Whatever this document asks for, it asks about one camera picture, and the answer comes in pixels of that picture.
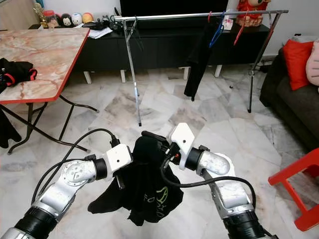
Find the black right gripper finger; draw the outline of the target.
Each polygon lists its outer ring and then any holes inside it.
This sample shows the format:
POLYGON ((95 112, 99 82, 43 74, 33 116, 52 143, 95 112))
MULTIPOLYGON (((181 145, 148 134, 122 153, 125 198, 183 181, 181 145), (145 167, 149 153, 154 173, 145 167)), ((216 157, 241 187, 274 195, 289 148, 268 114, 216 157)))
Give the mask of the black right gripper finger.
POLYGON ((153 139, 155 139, 155 141, 157 141, 158 146, 161 148, 170 148, 171 146, 171 142, 169 142, 168 139, 162 135, 149 132, 148 130, 143 130, 141 135, 152 137, 153 139))

